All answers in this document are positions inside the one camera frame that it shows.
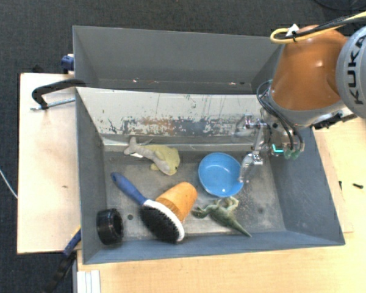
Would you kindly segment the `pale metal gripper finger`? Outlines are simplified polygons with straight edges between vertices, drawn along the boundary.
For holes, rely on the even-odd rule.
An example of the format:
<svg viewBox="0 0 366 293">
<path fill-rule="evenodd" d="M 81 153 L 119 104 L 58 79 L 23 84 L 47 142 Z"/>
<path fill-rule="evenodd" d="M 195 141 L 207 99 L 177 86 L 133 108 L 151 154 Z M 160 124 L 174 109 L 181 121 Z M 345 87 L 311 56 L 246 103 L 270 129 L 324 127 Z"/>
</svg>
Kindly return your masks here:
<svg viewBox="0 0 366 293">
<path fill-rule="evenodd" d="M 234 142 L 243 140 L 256 140 L 261 127 L 260 120 L 252 114 L 243 115 L 235 125 L 232 133 Z"/>
<path fill-rule="evenodd" d="M 248 183 L 258 167 L 263 165 L 263 160 L 258 153 L 248 153 L 240 164 L 238 181 Z"/>
</svg>

